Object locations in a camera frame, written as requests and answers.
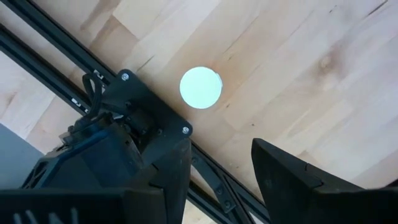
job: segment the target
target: screw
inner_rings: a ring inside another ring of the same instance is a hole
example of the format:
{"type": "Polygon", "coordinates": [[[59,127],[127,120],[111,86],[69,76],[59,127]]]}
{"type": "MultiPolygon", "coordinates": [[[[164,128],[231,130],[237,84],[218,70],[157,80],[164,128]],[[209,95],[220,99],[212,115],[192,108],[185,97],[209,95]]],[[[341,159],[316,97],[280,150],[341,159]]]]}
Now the screw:
{"type": "Polygon", "coordinates": [[[231,208],[231,202],[229,202],[229,201],[225,201],[224,205],[226,208],[231,208]]]}
{"type": "Polygon", "coordinates": [[[182,128],[182,133],[188,134],[189,133],[189,128],[188,127],[183,127],[182,128]]]}
{"type": "Polygon", "coordinates": [[[129,78],[130,78],[129,74],[123,73],[123,75],[122,75],[122,80],[123,80],[123,81],[126,81],[126,80],[128,80],[129,78]]]}
{"type": "Polygon", "coordinates": [[[223,189],[220,187],[220,188],[217,189],[216,192],[217,192],[217,194],[222,194],[223,193],[223,189]]]}

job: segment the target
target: wooden floor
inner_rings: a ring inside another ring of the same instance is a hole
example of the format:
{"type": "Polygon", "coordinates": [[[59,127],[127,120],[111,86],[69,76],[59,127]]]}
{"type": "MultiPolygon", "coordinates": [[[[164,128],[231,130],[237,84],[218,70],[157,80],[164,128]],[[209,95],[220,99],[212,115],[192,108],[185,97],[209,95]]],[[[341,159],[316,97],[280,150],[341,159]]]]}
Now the wooden floor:
{"type": "MultiPolygon", "coordinates": [[[[398,178],[397,0],[36,2],[114,71],[136,72],[258,196],[252,138],[362,187],[398,178]],[[207,110],[178,90],[199,65],[224,83],[207,110]]],[[[81,86],[82,71],[1,3],[0,21],[81,86]]],[[[48,152],[79,115],[3,53],[0,66],[2,124],[48,152]]],[[[184,222],[211,220],[188,204],[184,222]]]]}

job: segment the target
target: black metal bracket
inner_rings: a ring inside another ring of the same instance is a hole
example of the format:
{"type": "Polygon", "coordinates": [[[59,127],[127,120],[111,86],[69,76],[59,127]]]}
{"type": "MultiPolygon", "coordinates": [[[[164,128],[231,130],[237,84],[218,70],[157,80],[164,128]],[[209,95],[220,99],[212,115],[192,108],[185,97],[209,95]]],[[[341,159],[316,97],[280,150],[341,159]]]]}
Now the black metal bracket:
{"type": "MultiPolygon", "coordinates": [[[[83,71],[97,74],[104,86],[115,81],[116,74],[113,71],[35,3],[26,0],[1,0],[1,2],[83,71]]],[[[90,109],[86,93],[3,25],[0,25],[0,50],[80,114],[84,115],[90,109]]],[[[217,223],[254,223],[251,215],[263,223],[270,223],[265,205],[194,142],[192,142],[192,154],[193,166],[215,192],[217,200],[191,181],[188,190],[188,199],[191,203],[217,223]]]]}

